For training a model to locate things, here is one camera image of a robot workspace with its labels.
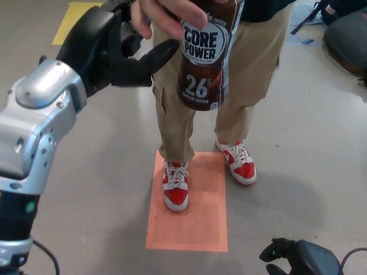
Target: yellow tape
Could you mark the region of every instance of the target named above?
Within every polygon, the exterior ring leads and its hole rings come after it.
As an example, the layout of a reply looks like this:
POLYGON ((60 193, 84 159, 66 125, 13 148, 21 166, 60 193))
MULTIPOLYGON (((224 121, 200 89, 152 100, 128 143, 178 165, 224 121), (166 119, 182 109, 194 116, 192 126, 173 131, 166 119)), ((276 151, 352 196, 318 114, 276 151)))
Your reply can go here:
POLYGON ((71 2, 64 16, 63 21, 53 39, 52 45, 62 45, 75 23, 83 16, 83 14, 91 7, 100 7, 102 3, 90 2, 71 2))

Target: red and white sneaker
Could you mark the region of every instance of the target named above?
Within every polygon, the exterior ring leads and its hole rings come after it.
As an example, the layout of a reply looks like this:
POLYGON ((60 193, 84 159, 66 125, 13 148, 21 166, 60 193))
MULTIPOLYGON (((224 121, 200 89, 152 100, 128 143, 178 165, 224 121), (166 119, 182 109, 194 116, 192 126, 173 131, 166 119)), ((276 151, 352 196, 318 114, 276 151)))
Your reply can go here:
POLYGON ((231 144, 223 144, 217 139, 216 146, 224 154, 232 175, 239 183, 251 185, 256 182, 255 164, 246 150, 244 140, 231 144))
POLYGON ((174 211, 184 211, 189 203, 188 163, 166 162, 163 172, 163 199, 174 211))

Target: black cable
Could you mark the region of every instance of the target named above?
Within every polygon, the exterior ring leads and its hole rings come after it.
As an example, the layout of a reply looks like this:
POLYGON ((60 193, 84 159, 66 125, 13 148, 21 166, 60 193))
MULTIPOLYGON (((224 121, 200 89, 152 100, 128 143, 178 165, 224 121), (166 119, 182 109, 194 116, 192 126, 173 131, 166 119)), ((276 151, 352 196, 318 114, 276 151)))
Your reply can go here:
POLYGON ((359 251, 367 251, 367 247, 356 248, 356 249, 353 249, 350 252, 348 252, 348 254, 344 257, 342 263, 340 264, 338 275, 342 275, 343 268, 345 266, 345 262, 346 262, 346 260, 348 260, 348 258, 350 257, 350 255, 354 254, 355 252, 359 252, 359 251))
POLYGON ((46 246, 44 246, 40 242, 36 241, 35 239, 33 240, 33 243, 36 246, 38 246, 41 250, 43 250, 43 252, 45 252, 47 254, 47 256, 49 256, 51 258, 51 260, 53 261, 53 264, 55 266, 55 274, 60 275, 60 266, 58 265, 57 259, 54 256, 54 254, 52 254, 52 252, 46 246))

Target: protein shake bottle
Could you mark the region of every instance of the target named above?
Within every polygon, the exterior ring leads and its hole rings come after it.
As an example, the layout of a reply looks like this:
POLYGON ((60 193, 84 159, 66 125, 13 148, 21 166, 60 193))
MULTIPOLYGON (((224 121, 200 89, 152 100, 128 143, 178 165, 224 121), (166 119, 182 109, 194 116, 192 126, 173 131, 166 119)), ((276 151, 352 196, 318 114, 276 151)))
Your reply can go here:
POLYGON ((181 20, 182 63, 177 92, 191 109, 219 107, 228 92, 228 59, 245 0, 192 0, 208 16, 203 29, 181 20))

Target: person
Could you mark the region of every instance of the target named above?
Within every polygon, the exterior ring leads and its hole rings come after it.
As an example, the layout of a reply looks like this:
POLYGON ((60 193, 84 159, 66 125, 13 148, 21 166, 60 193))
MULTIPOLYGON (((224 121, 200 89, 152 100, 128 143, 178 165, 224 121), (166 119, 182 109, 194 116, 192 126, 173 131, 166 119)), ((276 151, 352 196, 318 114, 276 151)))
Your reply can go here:
MULTIPOLYGON (((265 97, 279 65, 295 1, 245 0, 229 58, 229 92, 218 109, 215 144, 225 155, 233 177, 245 186, 257 179, 253 159, 245 146, 253 109, 265 97)), ((131 7, 132 24, 144 38, 153 37, 154 46, 170 37, 180 40, 184 30, 170 13, 198 29, 207 23, 205 12, 189 0, 136 0, 131 7), (153 23, 153 32, 146 23, 148 18, 153 23)), ((163 198, 172 211, 183 211, 188 205, 188 163, 194 156, 189 138, 195 111, 180 101, 176 90, 181 60, 182 53, 178 50, 153 75, 162 136, 159 152, 165 160, 163 198)))

